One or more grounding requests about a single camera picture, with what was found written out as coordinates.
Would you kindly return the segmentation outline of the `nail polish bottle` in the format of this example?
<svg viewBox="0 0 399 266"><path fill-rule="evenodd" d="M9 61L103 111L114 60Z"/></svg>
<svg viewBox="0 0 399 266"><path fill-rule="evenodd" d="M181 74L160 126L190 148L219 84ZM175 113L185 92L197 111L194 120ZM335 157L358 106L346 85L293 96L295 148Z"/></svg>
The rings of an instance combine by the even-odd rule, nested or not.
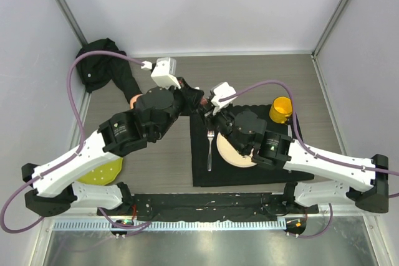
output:
<svg viewBox="0 0 399 266"><path fill-rule="evenodd" d="M201 101L200 101L200 104L201 104L202 106L205 106L205 105L208 104L208 100L207 100L206 98L202 98Z"/></svg>

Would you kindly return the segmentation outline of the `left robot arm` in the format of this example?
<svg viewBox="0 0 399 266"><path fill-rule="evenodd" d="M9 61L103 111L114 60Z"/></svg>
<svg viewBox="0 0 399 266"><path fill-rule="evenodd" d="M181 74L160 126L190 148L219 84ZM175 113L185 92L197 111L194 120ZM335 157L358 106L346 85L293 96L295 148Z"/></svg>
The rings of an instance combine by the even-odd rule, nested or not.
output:
<svg viewBox="0 0 399 266"><path fill-rule="evenodd" d="M25 193L26 207L41 217L52 217L70 208L102 208L110 215L131 213L135 200L124 183L100 186L80 183L80 177L116 161L148 143L161 140L179 116L200 107L204 92L178 78L180 87L155 87L138 97L132 110L117 113L102 123L85 141L41 166L22 167L24 181L35 179Z"/></svg>

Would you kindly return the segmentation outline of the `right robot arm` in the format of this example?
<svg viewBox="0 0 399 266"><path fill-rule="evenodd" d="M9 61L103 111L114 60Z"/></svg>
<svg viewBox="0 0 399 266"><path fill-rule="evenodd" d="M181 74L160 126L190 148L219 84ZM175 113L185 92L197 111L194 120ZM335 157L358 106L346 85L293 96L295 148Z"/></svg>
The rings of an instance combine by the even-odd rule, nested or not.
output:
<svg viewBox="0 0 399 266"><path fill-rule="evenodd" d="M238 114L232 106L200 108L201 117L226 140L222 157L240 156L264 169L312 173L325 178L319 183L297 183L281 198L285 211L318 204L348 204L367 212L388 212L388 159L353 158L314 148L282 133L267 129L267 121L251 110Z"/></svg>

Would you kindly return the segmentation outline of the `silver fork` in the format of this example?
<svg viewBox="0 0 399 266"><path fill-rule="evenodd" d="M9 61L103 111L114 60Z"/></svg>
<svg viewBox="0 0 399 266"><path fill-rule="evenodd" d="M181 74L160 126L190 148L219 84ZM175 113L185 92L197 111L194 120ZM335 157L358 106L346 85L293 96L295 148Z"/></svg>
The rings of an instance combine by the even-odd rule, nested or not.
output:
<svg viewBox="0 0 399 266"><path fill-rule="evenodd" d="M207 157L207 171L211 172L212 170L212 143L214 139L214 131L213 130L208 130L207 132L207 137L208 137L208 157Z"/></svg>

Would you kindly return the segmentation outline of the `pink cream plate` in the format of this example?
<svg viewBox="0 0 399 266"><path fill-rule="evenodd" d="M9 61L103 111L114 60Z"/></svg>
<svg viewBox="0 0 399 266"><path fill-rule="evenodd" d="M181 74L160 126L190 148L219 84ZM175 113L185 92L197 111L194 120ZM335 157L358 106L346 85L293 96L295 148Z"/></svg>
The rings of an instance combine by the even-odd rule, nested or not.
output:
<svg viewBox="0 0 399 266"><path fill-rule="evenodd" d="M227 141L227 139L218 133L216 138L216 147L220 156L228 164L237 168L251 168L256 164L252 162L252 155L242 156L240 155L233 146Z"/></svg>

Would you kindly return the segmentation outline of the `yellow mug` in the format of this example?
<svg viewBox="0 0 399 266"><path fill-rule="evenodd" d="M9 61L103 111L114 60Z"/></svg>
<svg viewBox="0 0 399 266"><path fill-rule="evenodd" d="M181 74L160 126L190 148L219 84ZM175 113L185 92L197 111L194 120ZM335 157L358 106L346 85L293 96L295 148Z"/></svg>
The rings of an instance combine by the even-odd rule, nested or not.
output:
<svg viewBox="0 0 399 266"><path fill-rule="evenodd" d="M291 99L277 97L273 100L269 110L270 119L277 124L288 125L292 120L293 108Z"/></svg>

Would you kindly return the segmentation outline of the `black sleeve cloth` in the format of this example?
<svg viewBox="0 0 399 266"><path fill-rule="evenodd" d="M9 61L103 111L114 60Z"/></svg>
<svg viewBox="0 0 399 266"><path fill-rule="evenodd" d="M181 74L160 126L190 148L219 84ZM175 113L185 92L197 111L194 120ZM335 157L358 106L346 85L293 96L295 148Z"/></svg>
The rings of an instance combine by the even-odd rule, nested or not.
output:
<svg viewBox="0 0 399 266"><path fill-rule="evenodd" d="M76 69L88 93L112 81L123 92L129 104L132 97L142 94L126 60L110 55L91 55L82 59Z"/></svg>

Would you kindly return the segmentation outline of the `green dotted plate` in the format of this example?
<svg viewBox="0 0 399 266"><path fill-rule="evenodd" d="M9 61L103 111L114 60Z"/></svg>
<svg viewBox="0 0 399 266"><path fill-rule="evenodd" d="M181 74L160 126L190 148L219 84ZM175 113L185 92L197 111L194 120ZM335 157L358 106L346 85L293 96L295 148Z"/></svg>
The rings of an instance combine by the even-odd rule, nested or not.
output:
<svg viewBox="0 0 399 266"><path fill-rule="evenodd" d="M122 170L123 158L96 167L77 181L84 184L105 186L112 183Z"/></svg>

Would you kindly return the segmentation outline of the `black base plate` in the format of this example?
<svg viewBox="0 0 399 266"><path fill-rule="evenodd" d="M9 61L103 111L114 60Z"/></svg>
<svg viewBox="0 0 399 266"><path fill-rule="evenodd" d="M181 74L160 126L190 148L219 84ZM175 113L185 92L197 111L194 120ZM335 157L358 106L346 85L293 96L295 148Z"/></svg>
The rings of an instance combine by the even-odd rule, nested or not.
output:
<svg viewBox="0 0 399 266"><path fill-rule="evenodd" d="M319 212L316 205L301 207L288 196L270 192L135 194L132 198L127 206L105 213L136 215L144 222L254 222Z"/></svg>

